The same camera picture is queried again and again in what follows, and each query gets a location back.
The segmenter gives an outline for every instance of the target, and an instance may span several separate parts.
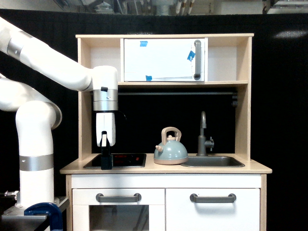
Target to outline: kettle spout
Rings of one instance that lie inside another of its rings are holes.
[[[155,148],[156,148],[159,152],[162,152],[162,151],[163,151],[163,147],[162,147],[162,146],[156,145]]]

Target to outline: kettle handle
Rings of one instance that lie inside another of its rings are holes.
[[[175,127],[167,127],[162,130],[162,144],[166,145],[167,143],[167,132],[174,131],[176,141],[180,141],[182,133]]]

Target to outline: black stovetop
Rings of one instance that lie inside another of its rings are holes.
[[[125,154],[112,154],[113,167],[144,167],[145,166],[145,153],[125,153]],[[101,155],[98,155],[84,168],[100,168],[101,167]]]

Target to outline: cabinet door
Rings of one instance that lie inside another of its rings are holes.
[[[222,203],[230,194],[235,201]],[[259,204],[260,189],[166,189],[167,231],[259,231]]]
[[[124,40],[124,81],[204,80],[207,38]]]
[[[165,230],[165,190],[73,189],[73,230]]]

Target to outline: kettle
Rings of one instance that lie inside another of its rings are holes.
[[[175,137],[167,132],[174,131]],[[167,127],[162,130],[162,142],[156,146],[154,163],[160,165],[177,165],[188,161],[187,150],[180,143],[182,133],[175,127]]]

